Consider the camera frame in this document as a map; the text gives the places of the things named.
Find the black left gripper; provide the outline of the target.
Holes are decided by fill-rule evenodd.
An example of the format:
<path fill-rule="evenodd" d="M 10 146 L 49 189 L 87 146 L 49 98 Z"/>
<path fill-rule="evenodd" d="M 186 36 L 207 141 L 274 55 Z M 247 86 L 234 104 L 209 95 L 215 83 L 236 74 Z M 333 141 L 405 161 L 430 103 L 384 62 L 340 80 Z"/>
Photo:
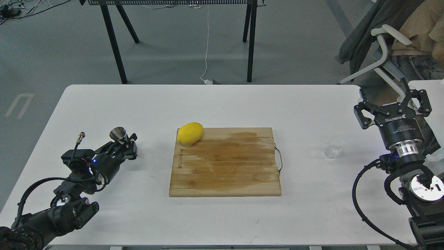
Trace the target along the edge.
<path fill-rule="evenodd" d="M 92 159 L 92 164 L 99 171 L 107 185 L 116 176 L 120 165 L 125 160 L 135 160 L 137 158 L 138 147 L 135 144 L 137 140 L 136 133 L 131 136 L 123 136 L 117 141 L 110 141 L 96 150 Z"/>

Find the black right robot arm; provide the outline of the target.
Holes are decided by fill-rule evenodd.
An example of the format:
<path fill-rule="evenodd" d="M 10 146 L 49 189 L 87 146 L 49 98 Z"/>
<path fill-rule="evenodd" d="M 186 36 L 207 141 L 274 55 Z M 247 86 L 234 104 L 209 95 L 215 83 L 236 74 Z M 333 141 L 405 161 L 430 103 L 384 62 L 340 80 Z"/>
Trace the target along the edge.
<path fill-rule="evenodd" d="M 354 106 L 354 114 L 362 129 L 376 125 L 384 147 L 390 152 L 364 166 L 352 186 L 353 205 L 362 221 L 374 231 L 387 237 L 407 250 L 443 249 L 443 179 L 424 165 L 425 154 L 420 151 L 425 138 L 417 118 L 430 115 L 432 108 L 425 90 L 406 87 L 401 101 L 385 106 L 369 102 L 363 92 L 362 101 Z M 363 174 L 376 167 L 387 173 L 384 190 L 398 205 L 404 205 L 412 215 L 409 226 L 417 242 L 412 246 L 391 237 L 375 224 L 360 209 L 357 202 L 357 184 Z"/>

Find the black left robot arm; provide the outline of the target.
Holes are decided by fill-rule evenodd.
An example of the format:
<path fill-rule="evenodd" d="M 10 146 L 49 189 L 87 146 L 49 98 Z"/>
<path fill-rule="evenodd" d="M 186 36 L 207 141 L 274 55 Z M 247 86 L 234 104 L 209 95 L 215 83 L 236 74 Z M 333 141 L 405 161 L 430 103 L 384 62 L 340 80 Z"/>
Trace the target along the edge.
<path fill-rule="evenodd" d="M 50 207 L 34 214 L 23 214 L 31 192 L 41 184 L 57 180 L 44 178 L 29 186 L 18 202 L 18 211 L 12 226 L 1 227 L 2 250 L 42 250 L 56 237 L 83 228 L 99 211 L 98 202 L 81 197 L 82 193 L 102 191 L 116 176 L 125 160 L 137 157 L 137 135 L 127 135 L 123 127 L 110 131 L 111 141 L 97 150 L 79 149 L 85 133 L 81 132 L 75 147 L 66 151 L 62 162 L 71 173 L 59 178 Z"/>

